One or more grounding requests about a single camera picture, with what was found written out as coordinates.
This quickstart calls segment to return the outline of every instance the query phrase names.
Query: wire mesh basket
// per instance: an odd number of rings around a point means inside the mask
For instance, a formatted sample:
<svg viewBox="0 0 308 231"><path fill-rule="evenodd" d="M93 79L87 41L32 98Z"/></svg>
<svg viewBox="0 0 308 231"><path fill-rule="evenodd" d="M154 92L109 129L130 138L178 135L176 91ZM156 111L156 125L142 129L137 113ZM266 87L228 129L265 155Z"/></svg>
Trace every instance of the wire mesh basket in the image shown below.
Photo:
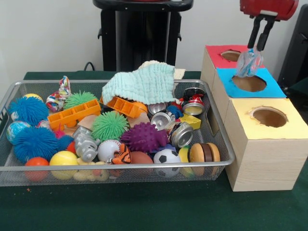
<svg viewBox="0 0 308 231"><path fill-rule="evenodd" d="M89 91L100 98L102 87L107 80L71 80L71 91ZM18 161L14 154L14 148L7 140L5 132L12 123L8 114L8 107L16 98L28 93L35 93L44 100L58 90L57 80L20 81L10 86L1 102L0 123L0 186L25 186L25 185L59 185L81 183L112 183L112 182L154 182L154 181L188 181L188 180L215 180L221 174L226 165L234 160L234 152L228 135L223 126L212 94L208 85L201 80L175 80L174 96L181 98L186 88L198 87L206 92L203 98L205 112L197 116L202 120L201 128L193 132L194 143L214 143L220 152L220 162L204 163L176 163L176 164L130 164L130 165L87 165L87 166L39 166L25 167ZM204 172L202 176L195 174L182 174L186 172ZM98 172L95 177L91 174L86 179L72 177L77 172Z"/></svg>

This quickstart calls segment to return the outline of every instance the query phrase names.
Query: green spiky ball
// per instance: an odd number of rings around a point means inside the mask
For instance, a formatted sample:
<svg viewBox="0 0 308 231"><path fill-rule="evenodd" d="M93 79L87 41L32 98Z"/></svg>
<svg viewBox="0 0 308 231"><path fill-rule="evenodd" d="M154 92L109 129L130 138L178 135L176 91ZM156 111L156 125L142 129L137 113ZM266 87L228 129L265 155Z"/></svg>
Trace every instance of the green spiky ball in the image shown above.
<svg viewBox="0 0 308 231"><path fill-rule="evenodd" d="M90 92L74 93L66 99L64 109L66 110L72 107L76 107L82 103L86 103L95 99L97 98Z"/></svg>
<svg viewBox="0 0 308 231"><path fill-rule="evenodd" d="M128 128L126 118L116 112L106 112L99 115L92 124L92 137L106 140L118 140Z"/></svg>

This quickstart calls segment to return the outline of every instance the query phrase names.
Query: silver toy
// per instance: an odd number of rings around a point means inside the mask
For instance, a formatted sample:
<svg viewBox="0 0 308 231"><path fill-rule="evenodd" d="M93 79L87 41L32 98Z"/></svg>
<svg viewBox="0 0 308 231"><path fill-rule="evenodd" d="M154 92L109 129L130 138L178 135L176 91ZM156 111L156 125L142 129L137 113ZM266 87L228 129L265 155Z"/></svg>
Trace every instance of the silver toy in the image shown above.
<svg viewBox="0 0 308 231"><path fill-rule="evenodd" d="M99 139L94 141L91 137L91 131L85 127L79 127L74 132L73 137L75 139L76 154L84 162L91 162L97 155L97 148L101 141Z"/></svg>

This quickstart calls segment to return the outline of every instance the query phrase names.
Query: red paper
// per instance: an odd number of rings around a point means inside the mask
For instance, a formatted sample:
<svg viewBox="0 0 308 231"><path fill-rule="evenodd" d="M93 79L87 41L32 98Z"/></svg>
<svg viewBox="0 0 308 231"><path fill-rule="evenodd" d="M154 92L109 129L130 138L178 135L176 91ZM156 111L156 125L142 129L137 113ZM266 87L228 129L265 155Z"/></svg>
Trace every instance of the red paper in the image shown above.
<svg viewBox="0 0 308 231"><path fill-rule="evenodd" d="M220 54L228 51L247 51L247 45L223 45L223 46L206 46L207 52L214 64L214 67L217 68L236 68L236 62L232 62L224 59Z"/></svg>

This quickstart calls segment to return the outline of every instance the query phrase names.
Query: green table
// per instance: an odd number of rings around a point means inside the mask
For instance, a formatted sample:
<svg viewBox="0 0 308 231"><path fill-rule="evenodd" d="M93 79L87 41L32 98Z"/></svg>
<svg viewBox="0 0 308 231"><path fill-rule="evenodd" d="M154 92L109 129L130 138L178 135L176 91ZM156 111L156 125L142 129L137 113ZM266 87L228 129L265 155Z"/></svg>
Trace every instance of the green table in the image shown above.
<svg viewBox="0 0 308 231"><path fill-rule="evenodd" d="M113 72L27 73L103 79ZM187 72L185 78L199 78ZM0 188L1 230L308 230L308 165L292 191L232 192L216 181Z"/></svg>

